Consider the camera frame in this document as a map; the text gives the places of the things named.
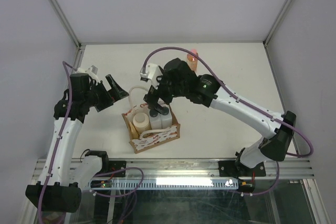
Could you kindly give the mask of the white frosted rectangular bottle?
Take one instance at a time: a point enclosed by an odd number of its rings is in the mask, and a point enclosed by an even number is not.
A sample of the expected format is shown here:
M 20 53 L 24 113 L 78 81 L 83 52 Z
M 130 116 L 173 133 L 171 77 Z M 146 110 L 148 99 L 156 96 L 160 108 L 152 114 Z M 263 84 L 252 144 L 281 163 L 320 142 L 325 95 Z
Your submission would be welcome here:
M 161 116 L 156 110 L 151 109 L 149 111 L 149 121 L 150 121 L 150 125 L 151 125 L 152 130 L 161 130 L 162 129 Z

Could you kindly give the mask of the cream bottle with round cap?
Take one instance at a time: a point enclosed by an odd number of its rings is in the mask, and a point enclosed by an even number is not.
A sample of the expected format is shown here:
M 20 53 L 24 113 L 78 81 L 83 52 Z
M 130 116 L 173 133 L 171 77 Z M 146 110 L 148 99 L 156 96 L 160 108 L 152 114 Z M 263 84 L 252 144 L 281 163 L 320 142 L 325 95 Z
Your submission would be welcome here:
M 151 129 L 149 117 L 143 112 L 135 114 L 133 117 L 133 125 L 140 134 Z

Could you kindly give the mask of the burlap cat print canvas bag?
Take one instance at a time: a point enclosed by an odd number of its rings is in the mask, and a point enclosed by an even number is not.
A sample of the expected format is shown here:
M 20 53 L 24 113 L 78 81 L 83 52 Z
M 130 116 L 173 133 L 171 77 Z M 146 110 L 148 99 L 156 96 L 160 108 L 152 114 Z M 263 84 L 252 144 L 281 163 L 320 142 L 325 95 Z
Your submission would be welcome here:
M 133 86 L 129 90 L 129 105 L 130 110 L 126 113 L 122 114 L 122 117 L 124 119 L 124 122 L 127 126 L 128 132 L 129 132 L 129 143 L 132 146 L 134 152 L 136 154 L 140 152 L 147 151 L 151 148 L 160 146 L 162 144 L 168 143 L 170 141 L 176 140 L 180 138 L 180 127 L 181 125 L 177 121 L 176 116 L 174 115 L 171 107 L 171 113 L 173 118 L 173 124 L 171 127 L 161 129 L 161 130 L 147 130 L 143 133 L 138 133 L 133 125 L 133 117 L 137 113 L 146 113 L 149 116 L 149 107 L 146 103 L 142 104 L 133 104 L 133 98 L 132 98 L 132 91 L 135 89 L 141 89 L 144 91 L 148 91 L 148 88 L 142 87 L 142 86 Z

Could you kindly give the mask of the orange bottle with pink cap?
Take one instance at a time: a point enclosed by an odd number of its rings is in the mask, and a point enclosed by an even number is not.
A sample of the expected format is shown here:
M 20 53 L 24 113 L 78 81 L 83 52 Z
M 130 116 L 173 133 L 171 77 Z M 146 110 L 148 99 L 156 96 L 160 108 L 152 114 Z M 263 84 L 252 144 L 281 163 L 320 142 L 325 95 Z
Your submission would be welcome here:
M 198 59 L 196 57 L 194 57 L 192 54 L 187 54 L 186 62 L 192 71 L 197 71 Z

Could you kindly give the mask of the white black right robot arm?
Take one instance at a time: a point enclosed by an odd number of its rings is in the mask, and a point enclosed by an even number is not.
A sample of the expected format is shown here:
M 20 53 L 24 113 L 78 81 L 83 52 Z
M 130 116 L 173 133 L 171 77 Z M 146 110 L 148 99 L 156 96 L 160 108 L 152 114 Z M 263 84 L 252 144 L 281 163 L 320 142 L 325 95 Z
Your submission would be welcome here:
M 229 176 L 249 176 L 260 163 L 285 159 L 296 122 L 294 113 L 266 113 L 264 108 L 238 97 L 213 75 L 197 75 L 179 58 L 169 61 L 164 67 L 145 64 L 140 78 L 151 82 L 144 100 L 150 109 L 160 114 L 164 109 L 159 100 L 170 104 L 173 98 L 185 97 L 192 103 L 225 112 L 261 134 L 260 140 L 236 153 L 234 163 L 225 170 Z

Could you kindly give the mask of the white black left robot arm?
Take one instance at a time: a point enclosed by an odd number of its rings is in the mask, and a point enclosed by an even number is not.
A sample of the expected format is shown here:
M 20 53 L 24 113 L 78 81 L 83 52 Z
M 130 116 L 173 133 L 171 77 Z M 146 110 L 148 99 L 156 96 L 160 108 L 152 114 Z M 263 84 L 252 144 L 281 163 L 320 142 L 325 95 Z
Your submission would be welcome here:
M 73 73 L 69 80 L 70 88 L 54 107 L 54 134 L 45 166 L 37 183 L 28 185 L 25 191 L 26 197 L 40 211 L 76 212 L 82 191 L 92 177 L 109 172 L 105 151 L 89 151 L 74 171 L 70 170 L 72 155 L 90 109 L 100 112 L 129 96 L 109 74 L 106 80 L 110 90 L 88 73 Z

